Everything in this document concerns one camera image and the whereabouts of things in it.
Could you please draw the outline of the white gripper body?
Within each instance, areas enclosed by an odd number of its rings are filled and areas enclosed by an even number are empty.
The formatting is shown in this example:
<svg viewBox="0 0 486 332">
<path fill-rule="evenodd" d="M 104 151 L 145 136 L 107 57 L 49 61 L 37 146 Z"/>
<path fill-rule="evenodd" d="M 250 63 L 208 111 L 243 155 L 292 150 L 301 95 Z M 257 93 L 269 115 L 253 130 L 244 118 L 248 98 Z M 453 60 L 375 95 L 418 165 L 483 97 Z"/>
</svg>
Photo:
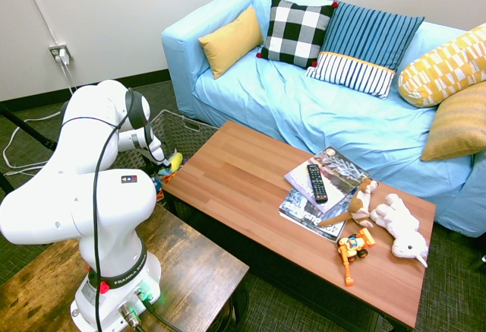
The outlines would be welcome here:
<svg viewBox="0 0 486 332">
<path fill-rule="evenodd" d="M 151 125 L 145 126 L 145 140 L 147 144 L 146 149 L 148 151 L 150 159 L 157 165 L 168 166 L 169 161 L 166 159 L 163 153 L 162 143 L 159 138 L 154 134 Z"/>
</svg>

